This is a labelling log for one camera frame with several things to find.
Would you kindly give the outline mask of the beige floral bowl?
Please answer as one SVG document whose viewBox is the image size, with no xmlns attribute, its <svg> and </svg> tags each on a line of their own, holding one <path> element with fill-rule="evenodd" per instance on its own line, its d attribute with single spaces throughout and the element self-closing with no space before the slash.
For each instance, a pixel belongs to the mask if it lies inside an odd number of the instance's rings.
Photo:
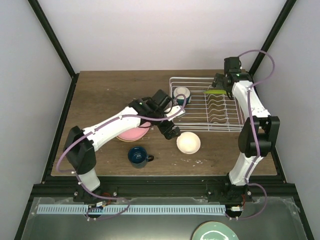
<svg viewBox="0 0 320 240">
<path fill-rule="evenodd" d="M 201 140 L 193 132 L 183 132 L 177 139 L 176 145 L 184 154 L 195 154 L 201 147 Z"/>
</svg>

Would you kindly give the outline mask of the green plate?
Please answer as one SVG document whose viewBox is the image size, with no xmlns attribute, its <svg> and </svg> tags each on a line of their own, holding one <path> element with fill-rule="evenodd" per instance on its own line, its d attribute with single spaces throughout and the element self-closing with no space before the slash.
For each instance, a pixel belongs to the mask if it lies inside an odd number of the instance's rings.
<svg viewBox="0 0 320 240">
<path fill-rule="evenodd" d="M 225 90 L 221 89 L 211 89 L 211 90 L 206 90 L 203 92 L 204 94 L 226 94 L 227 92 Z"/>
</svg>

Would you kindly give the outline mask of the white wire dish rack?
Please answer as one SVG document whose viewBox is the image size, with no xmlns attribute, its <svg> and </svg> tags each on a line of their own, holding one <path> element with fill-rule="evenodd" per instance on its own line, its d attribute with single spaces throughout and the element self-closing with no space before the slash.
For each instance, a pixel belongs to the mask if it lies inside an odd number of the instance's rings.
<svg viewBox="0 0 320 240">
<path fill-rule="evenodd" d="M 184 132 L 231 132 L 239 133 L 245 123 L 242 109 L 236 99 L 226 94 L 209 94 L 212 77 L 171 77 L 170 95 L 178 87 L 190 90 L 190 102 L 185 106 L 185 115 L 175 118 L 174 124 Z"/>
</svg>

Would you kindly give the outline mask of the teal white bowl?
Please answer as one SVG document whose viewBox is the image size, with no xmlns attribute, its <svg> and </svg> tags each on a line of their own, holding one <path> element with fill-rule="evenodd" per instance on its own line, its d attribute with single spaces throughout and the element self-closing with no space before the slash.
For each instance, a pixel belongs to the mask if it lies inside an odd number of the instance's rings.
<svg viewBox="0 0 320 240">
<path fill-rule="evenodd" d="M 182 106 L 184 101 L 188 105 L 191 101 L 191 91 L 185 86 L 178 86 L 173 91 L 173 97 L 177 105 Z"/>
</svg>

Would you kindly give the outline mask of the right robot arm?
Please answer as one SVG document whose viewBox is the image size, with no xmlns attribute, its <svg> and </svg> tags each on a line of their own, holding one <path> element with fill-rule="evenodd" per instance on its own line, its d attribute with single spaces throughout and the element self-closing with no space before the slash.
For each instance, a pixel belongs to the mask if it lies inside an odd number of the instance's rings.
<svg viewBox="0 0 320 240">
<path fill-rule="evenodd" d="M 258 163 L 275 148 L 280 119 L 263 106 L 247 73 L 217 73 L 212 87 L 226 91 L 230 99 L 235 98 L 245 117 L 238 137 L 240 154 L 228 174 L 230 184 L 222 188 L 223 198 L 232 202 L 240 196 L 238 186 L 249 184 Z"/>
</svg>

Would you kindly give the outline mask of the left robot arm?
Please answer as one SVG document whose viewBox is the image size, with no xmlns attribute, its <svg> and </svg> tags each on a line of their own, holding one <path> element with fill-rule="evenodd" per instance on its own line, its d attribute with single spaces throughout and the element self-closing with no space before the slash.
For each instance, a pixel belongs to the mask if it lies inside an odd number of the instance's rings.
<svg viewBox="0 0 320 240">
<path fill-rule="evenodd" d="M 84 195 L 89 201 L 97 202 L 102 196 L 95 167 L 96 152 L 104 144 L 126 131 L 140 128 L 144 123 L 156 125 L 167 140 L 180 135 L 180 129 L 174 125 L 173 119 L 185 114 L 184 106 L 166 108 L 170 101 L 157 101 L 150 97 L 135 99 L 119 113 L 98 124 L 84 129 L 75 126 L 69 131 L 58 162 L 67 158 L 73 167 L 71 173 L 85 189 Z"/>
</svg>

